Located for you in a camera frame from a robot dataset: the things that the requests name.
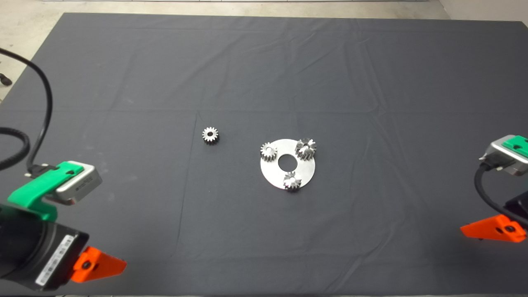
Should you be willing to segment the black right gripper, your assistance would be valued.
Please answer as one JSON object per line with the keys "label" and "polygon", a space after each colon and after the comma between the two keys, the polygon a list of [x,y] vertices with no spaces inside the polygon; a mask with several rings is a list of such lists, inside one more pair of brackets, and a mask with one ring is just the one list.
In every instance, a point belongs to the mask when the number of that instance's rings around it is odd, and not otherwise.
{"label": "black right gripper", "polygon": [[[505,209],[518,217],[524,223],[528,220],[528,194],[519,194],[505,203]],[[500,214],[460,227],[462,234],[468,238],[480,240],[507,241],[520,243],[527,239],[527,232],[516,221]]]}

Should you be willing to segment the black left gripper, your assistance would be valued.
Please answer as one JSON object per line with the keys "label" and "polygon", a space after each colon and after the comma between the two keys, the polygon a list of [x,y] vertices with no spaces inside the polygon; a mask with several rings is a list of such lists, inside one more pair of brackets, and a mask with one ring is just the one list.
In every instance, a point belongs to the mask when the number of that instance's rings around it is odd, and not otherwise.
{"label": "black left gripper", "polygon": [[89,235],[1,205],[0,276],[33,291],[120,275],[127,263],[87,246]]}

